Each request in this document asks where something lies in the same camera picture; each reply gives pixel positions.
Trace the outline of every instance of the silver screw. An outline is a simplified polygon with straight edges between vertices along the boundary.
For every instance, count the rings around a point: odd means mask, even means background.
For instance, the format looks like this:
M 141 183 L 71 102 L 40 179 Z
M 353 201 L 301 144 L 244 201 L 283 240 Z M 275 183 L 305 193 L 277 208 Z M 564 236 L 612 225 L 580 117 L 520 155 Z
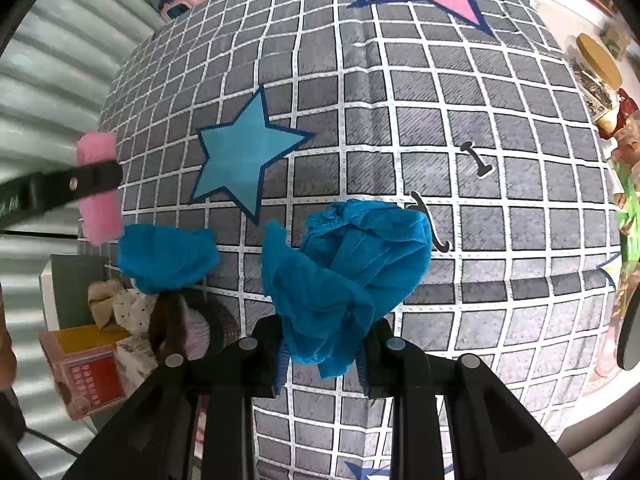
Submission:
M 401 337 L 391 337 L 386 340 L 386 347 L 389 350 L 402 350 L 406 343 Z
M 171 354 L 164 360 L 164 364 L 166 364 L 169 368 L 177 368 L 183 362 L 184 357 L 182 357 L 180 354 Z
M 239 345 L 242 350 L 253 350 L 258 346 L 258 340 L 253 337 L 243 337 Z
M 461 357 L 460 362 L 462 362 L 462 365 L 467 368 L 478 368 L 480 365 L 480 359 L 473 354 L 464 354 Z

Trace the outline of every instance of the corrugated metal wall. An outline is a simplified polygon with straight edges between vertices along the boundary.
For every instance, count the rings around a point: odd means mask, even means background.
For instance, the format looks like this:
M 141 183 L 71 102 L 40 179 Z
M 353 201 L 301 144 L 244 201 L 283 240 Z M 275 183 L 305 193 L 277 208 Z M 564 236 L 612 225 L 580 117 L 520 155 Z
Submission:
M 144 0 L 38 0 L 0 58 L 0 182 L 74 164 L 75 141 L 96 128 L 120 63 L 162 25 Z M 75 235 L 78 210 L 11 231 L 0 234 L 0 282 L 18 358 L 14 390 L 30 427 L 80 451 L 92 433 L 66 415 L 37 340 L 46 329 L 40 272 L 51 253 L 76 253 L 71 238 L 37 234 Z M 47 480 L 61 478 L 73 460 L 30 435 L 20 449 Z

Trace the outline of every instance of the blue fabric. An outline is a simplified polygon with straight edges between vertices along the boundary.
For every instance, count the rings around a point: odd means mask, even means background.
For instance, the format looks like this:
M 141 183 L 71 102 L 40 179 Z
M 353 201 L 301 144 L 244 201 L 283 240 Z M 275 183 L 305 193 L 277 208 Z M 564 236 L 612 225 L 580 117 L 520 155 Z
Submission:
M 118 264 L 145 294 L 196 283 L 220 262 L 211 230 L 182 231 L 152 224 L 125 225 Z
M 308 216 L 300 250 L 277 223 L 266 227 L 262 286 L 282 316 L 292 359 L 345 373 L 373 322 L 420 283 L 431 259 L 424 213 L 389 202 L 349 200 Z

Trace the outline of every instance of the wooden lid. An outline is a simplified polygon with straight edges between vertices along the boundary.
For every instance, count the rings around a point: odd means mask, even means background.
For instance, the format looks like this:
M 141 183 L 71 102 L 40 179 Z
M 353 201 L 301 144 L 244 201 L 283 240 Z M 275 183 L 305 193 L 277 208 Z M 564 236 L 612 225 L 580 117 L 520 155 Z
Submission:
M 622 86 L 620 70 L 618 70 L 615 61 L 613 61 L 613 58 L 603 47 L 585 33 L 578 36 L 576 44 L 584 56 L 584 59 L 604 82 L 609 84 L 614 90 Z

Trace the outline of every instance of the gray checkered tablecloth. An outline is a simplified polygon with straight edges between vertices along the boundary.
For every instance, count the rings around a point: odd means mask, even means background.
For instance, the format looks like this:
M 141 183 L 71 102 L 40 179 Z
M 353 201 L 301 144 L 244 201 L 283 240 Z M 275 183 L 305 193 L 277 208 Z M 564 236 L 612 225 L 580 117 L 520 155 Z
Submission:
M 269 220 L 299 246 L 306 216 L 335 200 L 404 207 L 415 190 L 452 250 L 434 251 L 389 316 L 396 335 L 478 354 L 558 436 L 609 322 L 612 287 L 596 266 L 620 250 L 560 47 L 528 0 L 479 0 L 497 39 L 429 4 L 353 1 L 210 0 L 141 44 L 100 124 L 118 134 L 125 222 L 213 229 L 222 264 L 199 287 L 244 335 L 273 312 L 260 279 Z M 255 226 L 224 194 L 188 199 L 204 160 L 196 127 L 232 120 L 261 84 L 272 122 L 316 136 L 266 171 Z M 494 173 L 477 178 L 466 140 Z M 101 252 L 117 274 L 114 249 Z M 391 400 L 364 399 L 353 368 L 323 381 L 293 365 L 280 397 L 254 406 L 262 478 L 389 463 Z M 440 420 L 450 464 L 444 409 Z

